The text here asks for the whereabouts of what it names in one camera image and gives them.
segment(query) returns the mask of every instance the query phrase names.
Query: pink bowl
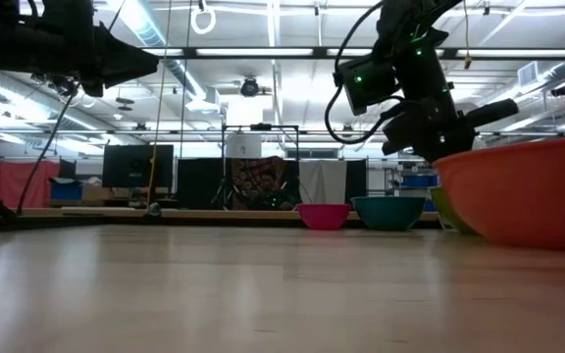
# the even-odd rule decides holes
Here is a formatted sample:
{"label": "pink bowl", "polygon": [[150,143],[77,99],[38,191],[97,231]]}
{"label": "pink bowl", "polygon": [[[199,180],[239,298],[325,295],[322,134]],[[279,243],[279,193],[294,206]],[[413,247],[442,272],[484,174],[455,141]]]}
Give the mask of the pink bowl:
{"label": "pink bowl", "polygon": [[300,205],[304,224],[316,230],[337,230],[348,220],[349,205]]}

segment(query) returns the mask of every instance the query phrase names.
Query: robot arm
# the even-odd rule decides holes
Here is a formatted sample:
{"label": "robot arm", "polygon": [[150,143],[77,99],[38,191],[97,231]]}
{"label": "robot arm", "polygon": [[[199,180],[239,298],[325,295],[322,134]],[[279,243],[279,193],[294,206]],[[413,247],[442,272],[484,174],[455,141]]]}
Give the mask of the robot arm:
{"label": "robot arm", "polygon": [[[434,162],[471,150],[476,127],[518,113],[518,106],[512,100],[484,106],[467,116],[456,111],[450,94],[453,85],[446,82],[436,52],[448,33],[434,29],[433,23],[460,2],[382,2],[377,23],[379,39],[372,54],[339,65],[334,76],[335,82],[345,88],[354,115],[366,113],[368,106],[388,99],[398,103],[381,114],[368,134],[354,141],[336,136],[327,109],[327,128],[335,140],[344,144],[364,142],[389,121],[384,127],[388,138],[383,147],[386,155],[413,147],[416,154]],[[393,96],[400,89],[403,96]]]}
{"label": "robot arm", "polygon": [[42,16],[29,18],[21,15],[18,0],[0,0],[0,70],[56,77],[54,84],[74,77],[93,97],[157,71],[156,56],[115,38],[103,24],[93,25],[91,0],[43,4]]}
{"label": "robot arm", "polygon": [[411,41],[411,34],[422,35],[446,11],[462,0],[383,0],[377,21],[379,39],[374,45],[375,57],[397,52]]}

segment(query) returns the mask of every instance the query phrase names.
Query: black screen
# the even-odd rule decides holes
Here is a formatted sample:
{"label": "black screen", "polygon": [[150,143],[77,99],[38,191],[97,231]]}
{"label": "black screen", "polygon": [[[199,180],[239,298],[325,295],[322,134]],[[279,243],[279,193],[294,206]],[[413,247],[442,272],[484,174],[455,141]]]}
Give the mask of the black screen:
{"label": "black screen", "polygon": [[[147,187],[152,171],[154,146],[106,146],[103,187]],[[174,175],[174,146],[157,146],[156,187],[171,187]]]}

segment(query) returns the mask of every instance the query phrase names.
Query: teal bowl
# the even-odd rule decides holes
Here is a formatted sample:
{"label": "teal bowl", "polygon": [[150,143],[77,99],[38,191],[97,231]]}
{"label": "teal bowl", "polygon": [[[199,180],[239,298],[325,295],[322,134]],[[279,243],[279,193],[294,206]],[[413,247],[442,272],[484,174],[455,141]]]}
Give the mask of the teal bowl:
{"label": "teal bowl", "polygon": [[355,197],[352,204],[369,229],[405,231],[420,220],[426,201],[425,197]]}

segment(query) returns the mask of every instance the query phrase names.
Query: green bowl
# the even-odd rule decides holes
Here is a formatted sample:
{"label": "green bowl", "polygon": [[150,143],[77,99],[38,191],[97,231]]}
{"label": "green bowl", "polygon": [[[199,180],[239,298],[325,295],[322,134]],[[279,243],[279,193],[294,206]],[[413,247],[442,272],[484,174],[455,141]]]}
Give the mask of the green bowl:
{"label": "green bowl", "polygon": [[462,234],[467,235],[478,235],[477,232],[472,229],[472,227],[468,226],[459,215],[455,212],[455,210],[450,205],[450,201],[448,201],[448,196],[444,192],[442,187],[432,187],[431,188],[431,197],[433,198],[433,203],[436,205],[437,211],[441,218],[450,223],[451,226],[455,228],[455,230],[459,231]]}
{"label": "green bowl", "polygon": [[405,231],[422,215],[425,197],[355,197],[359,218],[369,229]]}

